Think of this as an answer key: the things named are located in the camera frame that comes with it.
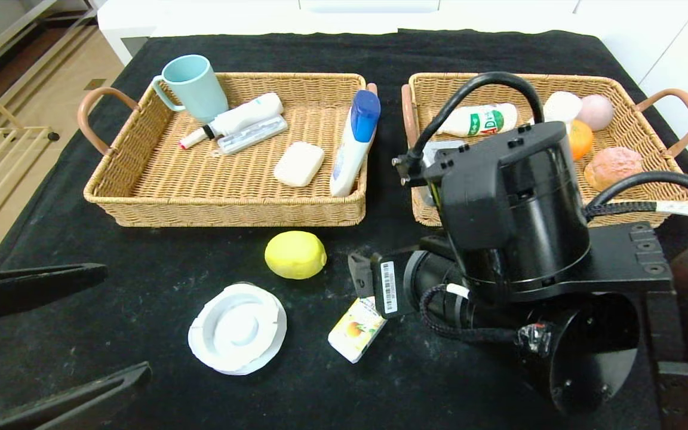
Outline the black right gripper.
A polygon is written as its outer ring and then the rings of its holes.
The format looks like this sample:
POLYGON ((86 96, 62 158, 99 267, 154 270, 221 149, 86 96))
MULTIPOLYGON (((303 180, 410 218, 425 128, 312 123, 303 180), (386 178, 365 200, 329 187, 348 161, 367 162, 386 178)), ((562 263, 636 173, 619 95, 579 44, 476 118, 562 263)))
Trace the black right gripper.
POLYGON ((356 296, 374 296, 375 306, 385 319, 418 312, 418 272, 427 256, 425 250, 373 253, 370 259, 355 251, 349 253, 347 263, 356 296))

